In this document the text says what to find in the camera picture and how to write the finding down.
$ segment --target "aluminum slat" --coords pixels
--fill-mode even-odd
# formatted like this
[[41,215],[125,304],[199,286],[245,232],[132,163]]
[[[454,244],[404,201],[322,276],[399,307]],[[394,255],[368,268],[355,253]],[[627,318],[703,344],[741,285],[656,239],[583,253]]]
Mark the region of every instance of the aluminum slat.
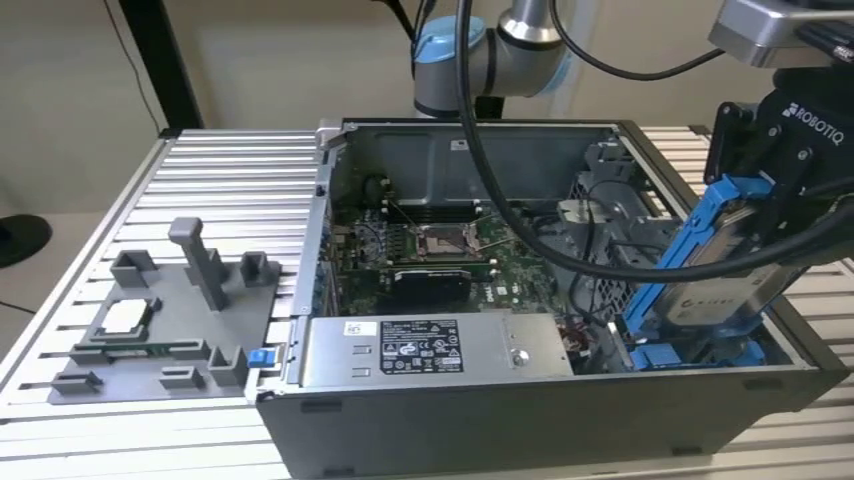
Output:
[[[707,139],[687,127],[643,131],[702,193]],[[141,186],[141,208],[129,212],[103,246],[103,254],[85,267],[75,300],[96,302],[105,295],[112,283],[111,260],[121,248],[152,248],[167,255],[155,256],[159,263],[180,261],[172,257],[176,252],[165,239],[177,214],[200,215],[207,220],[203,237],[209,246],[233,253],[224,256],[225,261],[239,258],[241,246],[281,249],[283,245],[296,247],[301,240],[307,206],[283,207],[277,200],[297,202],[292,195],[311,195],[312,172],[301,170],[314,152],[314,132],[188,130],[172,150],[163,168]],[[658,198],[652,201],[663,208]],[[272,317],[283,320],[268,328],[267,342],[272,343],[289,333],[285,320],[299,262],[299,248],[295,251],[291,247],[271,255],[283,263],[272,312]],[[854,368],[851,295],[854,272],[841,263],[814,267],[787,291],[810,325]],[[83,334],[97,309],[97,303],[71,301],[59,307],[0,394],[0,419],[7,419],[0,421],[0,458],[9,459],[0,464],[0,477],[287,478],[257,413],[243,398],[67,406],[45,403],[49,389],[44,382],[68,362],[49,354],[61,353]],[[849,378],[810,408],[763,418],[711,457],[431,478],[794,480],[851,478],[853,469],[854,378]]]

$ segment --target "motherboard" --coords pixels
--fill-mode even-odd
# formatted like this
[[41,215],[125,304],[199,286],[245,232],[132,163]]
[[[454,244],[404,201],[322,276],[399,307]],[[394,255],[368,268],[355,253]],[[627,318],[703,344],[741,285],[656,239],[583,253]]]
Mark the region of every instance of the motherboard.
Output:
[[364,211],[335,226],[340,314],[563,311],[544,261],[496,214],[472,208],[467,221],[419,223],[418,209],[392,208],[403,222]]

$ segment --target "white wall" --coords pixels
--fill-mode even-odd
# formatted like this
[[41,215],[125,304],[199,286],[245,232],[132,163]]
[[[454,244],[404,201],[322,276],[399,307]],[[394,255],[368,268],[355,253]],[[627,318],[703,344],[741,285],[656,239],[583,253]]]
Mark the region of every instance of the white wall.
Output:
[[[455,4],[442,0],[434,16]],[[476,2],[475,14],[495,24],[508,4]],[[167,7],[209,125],[309,128],[323,117],[412,115],[408,39],[380,3],[171,0]],[[507,114],[542,117],[547,108],[548,99],[515,99]]]
[[0,214],[105,209],[156,135],[100,0],[0,2],[0,72]]
[[[579,2],[602,4],[592,51],[626,68],[668,66],[708,48],[718,1]],[[456,2],[439,3],[436,14],[451,13]],[[487,24],[508,3],[476,2]],[[407,39],[380,3],[167,0],[167,9],[209,127],[412,114]],[[0,72],[0,214],[105,209],[155,135],[101,1],[0,2]],[[767,74],[716,60],[654,85],[586,67],[578,78],[556,109],[570,116],[684,124],[707,122],[722,99],[758,99]],[[511,99],[506,115],[547,117],[550,107],[548,97]]]

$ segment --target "wire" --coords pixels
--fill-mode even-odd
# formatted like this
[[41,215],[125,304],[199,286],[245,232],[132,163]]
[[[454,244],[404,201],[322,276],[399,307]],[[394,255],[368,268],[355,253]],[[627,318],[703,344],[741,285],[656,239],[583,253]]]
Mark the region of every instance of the wire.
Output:
[[854,188],[854,178],[841,178],[806,189],[801,196],[803,198],[821,197],[829,193],[842,193],[843,190],[849,190],[851,188]]
[[667,251],[667,247],[663,245],[655,245],[652,243],[643,242],[630,242],[626,240],[611,240],[611,245],[616,245],[618,247],[632,247],[638,250],[655,250],[659,253],[664,253]]
[[422,227],[418,225],[418,223],[415,223],[415,220],[412,220],[412,217],[410,217],[406,214],[406,212],[403,211],[400,206],[395,203],[395,201],[388,199],[388,204],[398,209],[398,211],[400,212],[400,215],[403,215],[403,218],[406,218],[407,222],[410,222],[410,224],[415,227],[415,229],[420,231]]
[[471,222],[468,222],[468,226],[474,227],[479,222],[482,222],[483,220],[492,218],[494,216],[496,216],[496,213],[490,213],[488,215],[476,218],[475,220],[472,220]]
[[408,37],[411,42],[412,39],[415,38],[415,30],[412,29],[412,24],[410,23],[410,17],[407,17],[406,15],[406,10],[400,5],[400,1],[399,0],[374,0],[374,1],[384,3],[388,9],[391,10],[391,13],[395,14],[398,23],[400,23],[400,28],[403,28],[403,31],[406,32],[406,36]]
[[[590,208],[590,201],[587,201],[587,236],[584,237],[584,246],[582,247],[582,261],[587,262],[590,260],[590,254],[592,253],[592,243],[595,240],[595,236],[596,236],[596,223],[592,219],[592,209]],[[575,301],[575,289],[578,288],[578,285],[580,284],[580,280],[582,280],[582,274],[576,273],[575,277],[572,278],[572,282],[570,283],[570,289],[567,291],[567,297],[570,300],[570,306],[572,307],[572,310],[575,310],[575,312],[582,316],[582,319],[584,320],[584,322],[587,323],[595,323],[596,325],[599,325],[602,328],[607,328],[607,322],[602,319],[599,319],[591,312],[590,310],[592,310],[592,304],[595,301],[595,296],[596,296],[596,285],[594,282],[594,288],[592,291],[590,292],[590,307],[587,309],[582,308],[582,306],[578,304],[578,302]]]
[[684,62],[682,65],[672,67],[667,70],[663,70],[660,72],[655,72],[655,73],[630,72],[628,70],[616,68],[608,65],[607,63],[604,63],[602,60],[596,59],[596,57],[588,54],[582,49],[582,47],[579,47],[578,44],[572,41],[572,39],[570,38],[570,34],[567,33],[566,28],[563,27],[563,23],[560,22],[560,16],[558,15],[558,0],[548,0],[548,13],[551,14],[551,22],[555,24],[555,30],[558,31],[558,35],[560,36],[560,39],[563,40],[563,43],[566,44],[571,52],[578,57],[580,57],[580,59],[584,60],[584,62],[587,62],[595,68],[602,70],[604,73],[610,73],[615,77],[623,78],[626,80],[650,82],[654,80],[663,80],[666,78],[675,77],[676,75],[687,72],[692,68],[699,67],[703,63],[714,60],[724,53],[723,50],[720,50],[719,48],[715,48],[710,52],[696,57],[694,60]]
[[494,241],[492,243],[482,246],[480,248],[475,249],[475,252],[482,252],[483,250],[486,250],[487,248],[492,248],[498,245],[500,245],[502,243],[507,243],[512,241],[512,237],[510,238],[502,238],[500,240]]
[[[458,0],[455,27],[456,38],[466,38],[470,16],[471,0]],[[495,179],[495,174],[492,173],[486,157],[480,136],[476,131],[476,120],[470,90],[471,82],[467,68],[468,42],[455,42],[454,50],[456,62],[456,102],[460,113],[460,123],[480,182],[483,183],[484,190],[490,196],[495,209],[504,219],[511,231],[516,234],[519,240],[534,253],[540,255],[546,261],[558,267],[591,277],[630,282],[680,283],[708,280],[710,278],[718,278],[739,273],[783,260],[807,248],[810,244],[819,241],[841,225],[845,225],[851,221],[851,217],[854,217],[854,204],[846,202],[830,215],[813,224],[803,232],[791,235],[779,242],[736,258],[691,267],[672,269],[611,267],[579,261],[576,258],[562,254],[539,240],[534,231],[524,225],[519,217],[515,215],[507,202],[507,198],[502,193],[500,186],[498,185],[498,180]]]
[[148,103],[148,98],[145,97],[145,90],[143,89],[143,80],[139,75],[139,69],[136,68],[136,64],[133,63],[133,59],[131,58],[131,53],[128,52],[128,47],[124,44],[124,38],[121,38],[121,32],[119,32],[119,25],[116,24],[116,17],[112,14],[112,9],[109,8],[108,0],[103,0],[104,8],[107,9],[107,15],[109,16],[109,23],[112,24],[112,30],[116,32],[116,38],[119,39],[119,45],[121,45],[121,51],[124,52],[124,58],[127,58],[128,63],[131,64],[131,68],[133,69],[133,78],[136,79],[136,89],[139,90],[139,96],[143,99],[143,104],[145,105],[145,110],[148,111],[148,116],[151,117],[151,121],[155,124],[155,133],[160,134],[160,123],[157,122],[157,117],[155,117],[155,112],[151,110],[151,104]]
[[19,305],[15,305],[13,303],[7,303],[4,301],[0,301],[0,305],[3,305],[4,307],[12,308],[15,310],[20,310],[21,312],[28,313],[31,315],[36,314],[35,310],[31,310],[31,309],[24,308],[24,307],[19,306]]
[[544,226],[554,225],[555,223],[560,223],[560,215],[556,213],[554,215],[543,215],[534,219],[531,222],[531,228],[539,233]]
[[410,67],[412,69],[412,75],[415,75],[415,53],[418,48],[418,42],[422,39],[422,33],[424,32],[424,25],[432,11],[436,8],[436,0],[420,0],[418,3],[418,11],[415,13],[415,35],[412,36],[412,42],[410,44]]

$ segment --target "aluminum extrusion table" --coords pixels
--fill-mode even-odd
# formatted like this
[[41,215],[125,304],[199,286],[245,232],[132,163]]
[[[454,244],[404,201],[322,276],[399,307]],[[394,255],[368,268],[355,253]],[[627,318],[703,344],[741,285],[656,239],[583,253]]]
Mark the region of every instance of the aluminum extrusion table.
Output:
[[[644,128],[696,193],[708,140],[686,127]],[[288,478],[243,398],[53,406],[64,352],[81,339],[112,286],[123,249],[179,262],[176,216],[199,216],[225,260],[264,250],[283,265],[267,343],[288,335],[291,296],[314,194],[312,131],[185,131],[155,146],[79,257],[0,364],[0,478]],[[815,267],[786,296],[854,367],[854,264]],[[798,413],[762,419],[711,457],[462,475],[474,479],[854,478],[854,380]]]

